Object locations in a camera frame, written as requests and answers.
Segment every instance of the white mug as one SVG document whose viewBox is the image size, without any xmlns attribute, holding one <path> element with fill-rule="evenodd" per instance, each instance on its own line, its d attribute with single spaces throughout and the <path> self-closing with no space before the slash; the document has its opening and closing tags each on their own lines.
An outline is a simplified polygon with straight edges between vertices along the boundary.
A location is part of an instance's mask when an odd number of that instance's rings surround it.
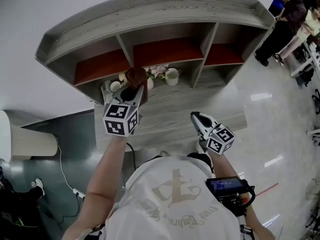
<svg viewBox="0 0 320 240">
<path fill-rule="evenodd" d="M 121 88 L 121 83 L 118 81 L 114 81 L 112 84 L 110 84 L 110 91 L 113 93 L 115 93 L 120 88 Z"/>
<path fill-rule="evenodd" d="M 165 80 L 166 84 L 168 86 L 175 86 L 179 82 L 181 72 L 181 70 L 176 70 L 173 67 L 168 68 L 165 72 L 165 75 L 168 77 L 168 79 Z"/>
</svg>

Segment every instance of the white round furniture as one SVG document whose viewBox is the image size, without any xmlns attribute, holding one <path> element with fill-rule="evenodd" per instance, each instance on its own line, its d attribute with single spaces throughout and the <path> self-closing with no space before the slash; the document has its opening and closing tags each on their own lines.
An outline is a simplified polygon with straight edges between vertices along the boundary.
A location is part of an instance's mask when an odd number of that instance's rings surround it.
<svg viewBox="0 0 320 240">
<path fill-rule="evenodd" d="M 54 156 L 57 151 L 58 142 L 53 134 L 14 126 L 6 112 L 0 111 L 0 159 L 29 160 Z"/>
</svg>

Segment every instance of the power strip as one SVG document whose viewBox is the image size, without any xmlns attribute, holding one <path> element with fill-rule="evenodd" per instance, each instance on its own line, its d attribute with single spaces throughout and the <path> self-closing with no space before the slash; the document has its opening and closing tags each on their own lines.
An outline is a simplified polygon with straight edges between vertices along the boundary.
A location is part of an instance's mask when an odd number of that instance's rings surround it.
<svg viewBox="0 0 320 240">
<path fill-rule="evenodd" d="M 76 195 L 78 194 L 78 196 L 82 199 L 84 199 L 86 197 L 86 195 L 84 193 L 82 193 L 81 191 L 79 191 L 78 189 L 74 188 L 73 189 L 73 193 Z"/>
</svg>

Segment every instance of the brown bag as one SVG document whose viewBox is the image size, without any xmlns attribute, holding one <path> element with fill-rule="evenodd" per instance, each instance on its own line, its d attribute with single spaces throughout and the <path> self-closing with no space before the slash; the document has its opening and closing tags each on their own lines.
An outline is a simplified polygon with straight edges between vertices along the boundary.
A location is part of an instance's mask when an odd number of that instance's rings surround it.
<svg viewBox="0 0 320 240">
<path fill-rule="evenodd" d="M 132 67 L 125 72 L 125 77 L 133 90 L 137 90 L 140 85 L 144 86 L 140 106 L 148 101 L 147 72 L 143 67 Z"/>
</svg>

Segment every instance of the brown object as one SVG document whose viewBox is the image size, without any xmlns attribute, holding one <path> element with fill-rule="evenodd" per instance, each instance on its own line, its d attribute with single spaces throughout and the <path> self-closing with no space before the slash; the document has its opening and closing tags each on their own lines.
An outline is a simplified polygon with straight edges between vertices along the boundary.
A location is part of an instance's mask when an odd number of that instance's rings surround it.
<svg viewBox="0 0 320 240">
<path fill-rule="evenodd" d="M 134 65 L 150 67 L 203 59 L 200 45 L 192 37 L 138 44 L 133 47 Z"/>
<path fill-rule="evenodd" d="M 121 49 L 110 51 L 79 62 L 75 69 L 74 85 L 118 74 L 128 69 L 130 65 L 124 52 Z"/>
<path fill-rule="evenodd" d="M 140 106 L 148 101 L 147 72 L 143 67 L 132 67 L 125 72 L 125 77 L 132 89 L 137 90 L 140 85 L 144 86 Z"/>
<path fill-rule="evenodd" d="M 244 63 L 244 60 L 238 54 L 233 45 L 228 43 L 219 43 L 211 45 L 204 65 L 227 65 L 237 63 Z"/>
</svg>

